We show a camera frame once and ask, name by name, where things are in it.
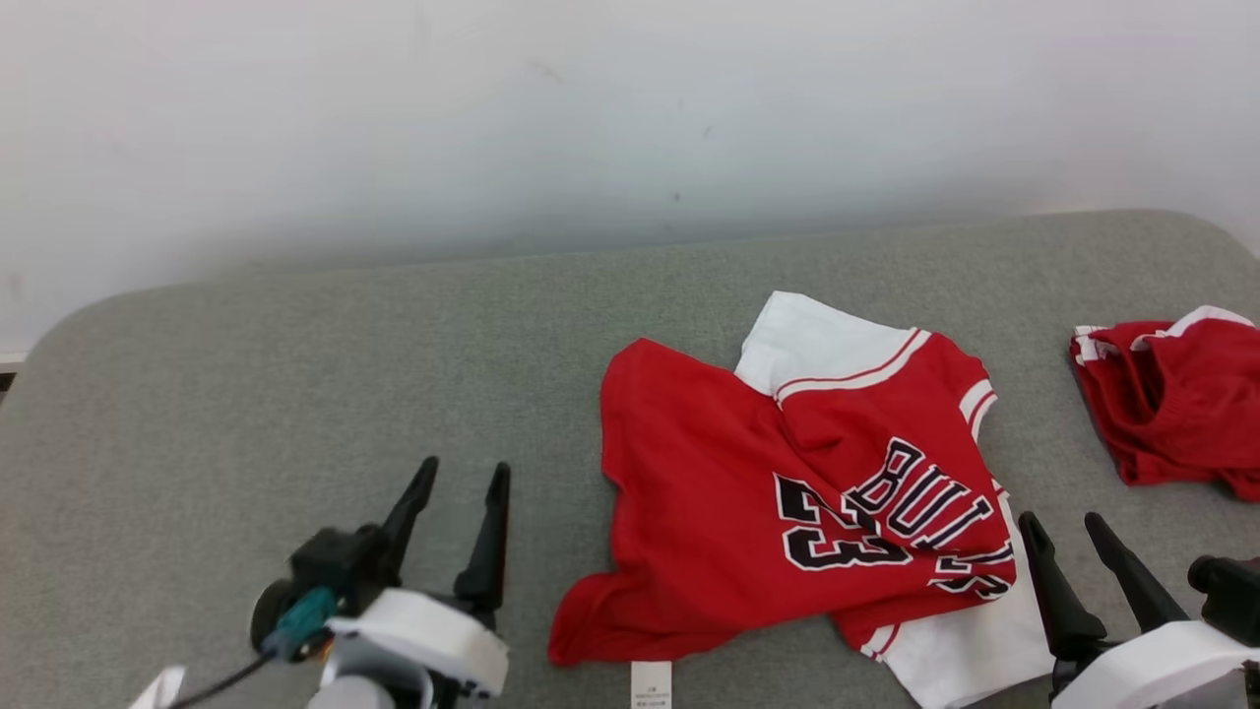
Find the wall stain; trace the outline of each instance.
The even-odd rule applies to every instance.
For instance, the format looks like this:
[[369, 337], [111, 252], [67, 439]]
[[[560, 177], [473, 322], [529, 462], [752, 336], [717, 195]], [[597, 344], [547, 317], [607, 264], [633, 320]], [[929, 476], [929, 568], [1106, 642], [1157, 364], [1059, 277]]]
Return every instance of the wall stain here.
[[6, 281], [6, 285], [9, 286], [9, 297], [11, 297], [14, 302], [21, 302], [21, 300], [26, 296], [26, 283], [21, 272], [10, 271]]
[[557, 72], [544, 62], [541, 62], [538, 59], [529, 59], [525, 62], [525, 65], [529, 67], [530, 71], [538, 72], [542, 76], [554, 81], [556, 83], [564, 83], [564, 77], [562, 77], [559, 72]]

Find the red fabric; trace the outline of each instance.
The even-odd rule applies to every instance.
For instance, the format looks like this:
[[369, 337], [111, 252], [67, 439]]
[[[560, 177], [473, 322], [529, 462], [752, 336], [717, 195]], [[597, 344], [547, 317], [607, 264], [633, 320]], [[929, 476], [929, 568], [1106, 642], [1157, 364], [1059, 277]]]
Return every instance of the red fabric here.
[[[1128, 485], [1221, 480], [1260, 502], [1260, 330], [1203, 319], [1179, 336], [1173, 322], [1124, 322], [1086, 335], [1097, 359], [1082, 361], [1085, 400]], [[1142, 337], [1145, 344], [1133, 348]]]
[[[937, 570], [946, 554], [1009, 549], [992, 477], [959, 412], [963, 395], [984, 379], [976, 360], [931, 335], [890, 380], [799, 393], [780, 411], [726, 370], [635, 341], [614, 358], [601, 390], [604, 472], [620, 489], [611, 531], [616, 570], [587, 577], [566, 594], [552, 626], [551, 661], [677, 660], [746, 630], [823, 613], [859, 646], [879, 626], [975, 606], [984, 601], [979, 592], [1000, 592], [1014, 581], [1009, 557], [966, 572]], [[924, 457], [903, 471], [891, 502], [869, 515], [877, 536], [842, 511], [842, 494], [879, 475], [893, 438]], [[891, 516], [934, 466], [965, 492], [907, 539], [890, 526]], [[900, 529], [940, 490], [907, 502]], [[816, 523], [785, 518], [784, 495], [790, 515], [813, 514]], [[973, 508], [992, 514], [940, 549], [911, 547]], [[799, 543], [815, 534], [823, 539], [798, 544], [795, 554], [827, 568], [801, 568], [790, 558], [789, 536]], [[847, 558], [840, 552], [854, 550], [859, 558], [849, 567], [833, 564]], [[955, 582], [954, 591], [934, 581]]]

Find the cable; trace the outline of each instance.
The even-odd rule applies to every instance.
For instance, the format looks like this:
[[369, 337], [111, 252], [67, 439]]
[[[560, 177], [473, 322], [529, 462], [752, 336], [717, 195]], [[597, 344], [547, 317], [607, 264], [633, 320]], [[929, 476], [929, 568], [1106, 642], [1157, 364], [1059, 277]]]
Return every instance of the cable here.
[[193, 706], [194, 704], [200, 704], [202, 701], [205, 701], [207, 699], [214, 696], [215, 694], [219, 694], [220, 691], [231, 688], [238, 681], [257, 672], [258, 670], [262, 669], [263, 665], [270, 662], [271, 659], [272, 659], [271, 654], [260, 655], [257, 660], [249, 662], [248, 665], [244, 666], [244, 669], [237, 671], [234, 675], [224, 678], [223, 680], [203, 689], [202, 691], [189, 696], [188, 699], [180, 699], [179, 701], [171, 704], [166, 709], [186, 709], [188, 706]]

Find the white wall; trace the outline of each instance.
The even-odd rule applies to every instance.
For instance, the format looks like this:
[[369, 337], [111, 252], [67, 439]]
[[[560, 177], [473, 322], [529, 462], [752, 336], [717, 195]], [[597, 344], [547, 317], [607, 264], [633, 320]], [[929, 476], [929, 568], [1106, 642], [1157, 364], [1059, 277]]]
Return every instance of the white wall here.
[[0, 351], [239, 269], [1164, 207], [1260, 248], [1255, 0], [0, 0]]

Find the white fabric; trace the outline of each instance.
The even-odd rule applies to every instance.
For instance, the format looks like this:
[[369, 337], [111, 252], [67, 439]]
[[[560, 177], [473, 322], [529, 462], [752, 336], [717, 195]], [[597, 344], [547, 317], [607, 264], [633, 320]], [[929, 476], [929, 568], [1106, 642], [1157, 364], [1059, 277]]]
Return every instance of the white fabric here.
[[1037, 610], [1023, 539], [1005, 496], [1016, 583], [993, 603], [901, 623], [879, 660], [924, 709], [966, 706], [1022, 681], [1048, 674], [1055, 659]]
[[[1225, 307], [1217, 307], [1215, 305], [1200, 305], [1189, 311], [1186, 316], [1177, 320], [1168, 329], [1157, 329], [1153, 332], [1139, 334], [1129, 343], [1129, 349], [1133, 351], [1144, 351], [1150, 349], [1150, 343], [1147, 341], [1150, 337], [1164, 337], [1164, 336], [1181, 336], [1186, 334], [1186, 330], [1191, 326], [1206, 321], [1206, 320], [1223, 320], [1227, 322], [1237, 322], [1240, 325], [1246, 325], [1249, 327], [1256, 326], [1255, 322], [1244, 317], [1242, 315], [1226, 310]], [[1105, 330], [1110, 327], [1097, 326], [1097, 325], [1076, 325], [1076, 344], [1080, 346], [1081, 353], [1076, 356], [1077, 365], [1085, 365], [1085, 363], [1092, 363], [1095, 360], [1105, 360], [1108, 354], [1119, 354], [1119, 349], [1108, 341], [1096, 341], [1094, 337], [1089, 336], [1099, 330]]]
[[179, 695], [179, 688], [184, 684], [185, 671], [183, 665], [173, 665], [163, 670], [158, 679], [140, 695], [140, 699], [136, 699], [131, 709], [163, 709], [174, 704], [175, 696]]
[[[885, 326], [796, 292], [776, 291], [743, 341], [735, 374], [781, 404], [796, 392], [887, 380], [929, 336], [925, 330]], [[973, 438], [994, 400], [993, 387], [982, 380], [959, 402]], [[994, 487], [1000, 491], [995, 481]], [[1053, 666], [1023, 542], [1005, 495], [999, 500], [1016, 554], [1012, 589], [992, 603], [879, 628], [861, 649], [887, 664], [927, 709], [964, 706]]]
[[798, 392], [859, 389], [895, 375], [929, 336], [776, 290], [743, 340], [735, 375], [780, 403]]

